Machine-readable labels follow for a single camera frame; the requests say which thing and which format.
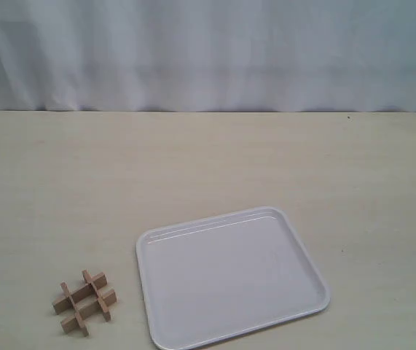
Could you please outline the white plastic tray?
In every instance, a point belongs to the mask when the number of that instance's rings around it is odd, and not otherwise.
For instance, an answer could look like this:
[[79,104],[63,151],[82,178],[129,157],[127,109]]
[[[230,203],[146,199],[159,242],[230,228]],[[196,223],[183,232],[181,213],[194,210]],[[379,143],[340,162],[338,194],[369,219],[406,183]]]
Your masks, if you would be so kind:
[[196,349],[324,311],[331,293],[272,206],[148,230],[136,257],[159,349]]

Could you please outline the notched wooden bar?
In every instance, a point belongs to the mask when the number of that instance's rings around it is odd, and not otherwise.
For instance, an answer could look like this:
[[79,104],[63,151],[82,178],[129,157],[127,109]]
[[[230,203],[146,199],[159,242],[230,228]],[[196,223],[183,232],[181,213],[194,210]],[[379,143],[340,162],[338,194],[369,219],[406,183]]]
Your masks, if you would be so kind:
[[[107,279],[104,273],[98,273],[92,277],[92,280],[97,290],[100,290],[107,285]],[[75,303],[84,300],[92,294],[94,294],[94,289],[91,287],[91,283],[86,281],[83,286],[75,289],[73,292],[70,292],[70,296]],[[62,312],[72,308],[72,304],[68,297],[62,295],[52,303],[52,307],[56,314],[61,314]]]
[[[117,295],[114,289],[110,289],[109,291],[103,293],[102,298],[104,299],[108,308],[115,304],[117,301]],[[87,318],[91,317],[93,314],[100,312],[102,314],[101,308],[98,304],[98,301],[95,299],[93,302],[88,303],[85,306],[78,307],[81,317],[85,321]],[[66,317],[61,322],[61,327],[65,334],[69,334],[76,329],[79,329],[74,317],[74,313],[71,316]]]
[[92,288],[92,290],[93,290],[93,292],[94,292],[94,294],[96,296],[96,300],[98,301],[98,304],[99,304],[99,306],[101,308],[101,311],[102,311],[102,314],[103,314],[104,319],[107,322],[109,322],[111,320],[111,314],[110,314],[109,308],[106,305],[104,299],[102,298],[101,293],[99,291],[99,288],[97,288],[97,286],[96,286],[96,284],[95,284],[95,282],[93,280],[93,277],[88,273],[87,270],[83,270],[82,271],[82,275],[83,275],[84,280]]
[[81,317],[79,309],[76,306],[76,303],[74,302],[73,297],[71,296],[71,293],[68,289],[67,284],[63,281],[63,282],[60,283],[60,286],[61,286],[61,289],[63,290],[64,296],[67,297],[68,301],[70,302],[70,304],[71,304],[71,306],[74,310],[74,317],[75,317],[78,328],[81,330],[83,336],[87,337],[89,335],[87,326],[86,326],[83,318]]

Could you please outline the white curtain backdrop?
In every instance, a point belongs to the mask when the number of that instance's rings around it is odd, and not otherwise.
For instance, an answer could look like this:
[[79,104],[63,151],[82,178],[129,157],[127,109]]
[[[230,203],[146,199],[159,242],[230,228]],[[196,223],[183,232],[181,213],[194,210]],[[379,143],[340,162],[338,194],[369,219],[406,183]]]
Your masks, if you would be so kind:
[[0,109],[416,112],[416,1],[0,1]]

